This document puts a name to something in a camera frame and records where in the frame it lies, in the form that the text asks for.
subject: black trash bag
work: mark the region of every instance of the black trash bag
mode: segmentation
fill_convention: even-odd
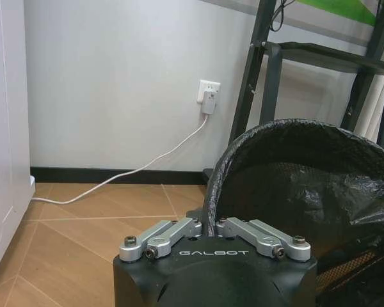
[[[206,233],[229,216],[305,236],[318,259],[319,306],[384,306],[384,285],[370,282],[384,272],[384,150],[373,142],[312,120],[245,132],[209,181]]]

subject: white appliance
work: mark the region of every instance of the white appliance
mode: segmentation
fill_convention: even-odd
[[[0,261],[33,196],[23,0],[0,0]]]

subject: tiled floor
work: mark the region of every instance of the tiled floor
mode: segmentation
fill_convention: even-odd
[[[90,184],[37,184],[67,200]],[[0,307],[111,307],[112,260],[127,235],[201,207],[205,187],[107,185],[70,205],[31,203],[0,264]]]

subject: screw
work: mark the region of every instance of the screw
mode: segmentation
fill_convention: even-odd
[[[129,235],[128,237],[125,237],[124,239],[125,246],[134,246],[136,245],[136,237],[133,235]]]
[[[293,244],[295,245],[303,245],[306,243],[306,238],[302,237],[301,235],[295,235],[293,238]]]
[[[284,248],[282,246],[275,246],[273,248],[272,254],[273,254],[273,256],[275,256],[276,258],[278,258],[280,260],[285,255]]]
[[[157,249],[154,248],[154,247],[147,248],[147,249],[145,250],[145,256],[147,256],[147,258],[148,258],[149,260],[155,259],[157,255],[158,255],[158,251],[157,251]]]

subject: wall outlet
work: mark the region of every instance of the wall outlet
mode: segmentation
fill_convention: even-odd
[[[199,90],[198,90],[198,98],[196,101],[201,104],[204,101],[204,93],[205,91],[214,91],[219,93],[220,91],[220,83],[213,81],[201,80],[199,82]]]

